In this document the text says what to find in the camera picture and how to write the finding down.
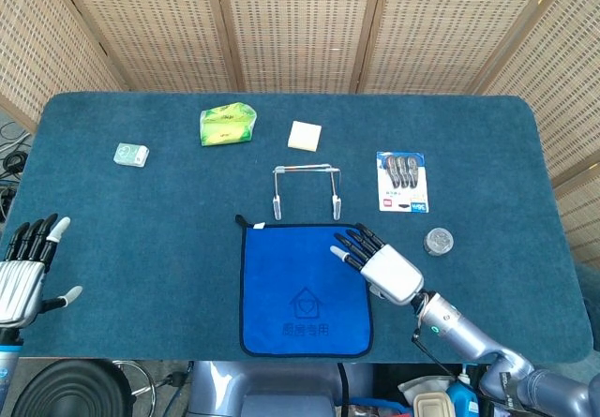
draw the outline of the wicker screen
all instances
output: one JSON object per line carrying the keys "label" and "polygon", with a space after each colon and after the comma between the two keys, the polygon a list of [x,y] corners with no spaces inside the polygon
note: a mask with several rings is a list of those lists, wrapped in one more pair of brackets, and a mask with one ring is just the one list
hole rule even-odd
{"label": "wicker screen", "polygon": [[28,129],[54,94],[120,89],[63,0],[0,0],[0,104]]}
{"label": "wicker screen", "polygon": [[600,177],[571,190],[558,204],[575,259],[600,267]]}
{"label": "wicker screen", "polygon": [[489,94],[532,105],[550,176],[600,150],[600,0],[555,0]]}
{"label": "wicker screen", "polygon": [[210,0],[75,0],[131,87],[232,89]]}
{"label": "wicker screen", "polygon": [[369,93],[465,93],[529,0],[385,0]]}
{"label": "wicker screen", "polygon": [[351,91],[367,0],[231,0],[248,91]]}

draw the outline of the table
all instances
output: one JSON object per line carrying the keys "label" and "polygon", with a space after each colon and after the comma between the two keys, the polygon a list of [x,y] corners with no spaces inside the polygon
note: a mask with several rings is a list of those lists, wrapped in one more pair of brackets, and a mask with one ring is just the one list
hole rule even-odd
{"label": "table", "polygon": [[[258,113],[253,140],[201,147],[201,110],[235,101]],[[294,119],[322,125],[316,153],[287,148]],[[119,142],[149,147],[143,169],[113,162]],[[378,150],[425,154],[429,214],[378,210]],[[274,166],[323,162],[342,170],[340,221],[367,223],[492,337],[536,363],[590,351],[533,114],[517,97],[70,93],[46,106],[7,234],[70,216],[45,296],[84,291],[22,331],[23,355],[248,359],[234,216],[274,222]],[[329,187],[286,177],[281,223],[331,222]],[[434,227],[454,234],[447,256],[423,249]],[[372,304],[373,347],[360,361],[426,361],[410,342],[412,311]],[[443,362],[460,361],[434,335],[422,339]]]}

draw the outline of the blue towel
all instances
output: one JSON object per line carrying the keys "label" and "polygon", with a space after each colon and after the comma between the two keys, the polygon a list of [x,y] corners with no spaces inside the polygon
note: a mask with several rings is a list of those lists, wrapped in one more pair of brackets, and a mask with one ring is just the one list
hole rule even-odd
{"label": "blue towel", "polygon": [[365,279],[330,251],[351,225],[245,224],[240,342],[255,356],[361,356],[373,327]]}

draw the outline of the metal jar lid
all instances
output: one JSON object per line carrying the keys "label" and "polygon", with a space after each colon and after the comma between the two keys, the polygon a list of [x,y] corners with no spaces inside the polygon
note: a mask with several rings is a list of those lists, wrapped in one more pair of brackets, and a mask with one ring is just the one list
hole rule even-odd
{"label": "metal jar lid", "polygon": [[431,256],[441,256],[454,246],[454,238],[446,228],[434,228],[425,236],[425,251]]}

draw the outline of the green package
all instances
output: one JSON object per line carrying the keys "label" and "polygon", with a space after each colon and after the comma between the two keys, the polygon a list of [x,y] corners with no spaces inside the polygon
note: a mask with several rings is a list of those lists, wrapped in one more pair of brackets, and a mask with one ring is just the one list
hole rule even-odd
{"label": "green package", "polygon": [[200,114],[202,146],[250,141],[256,112],[245,103],[219,106]]}

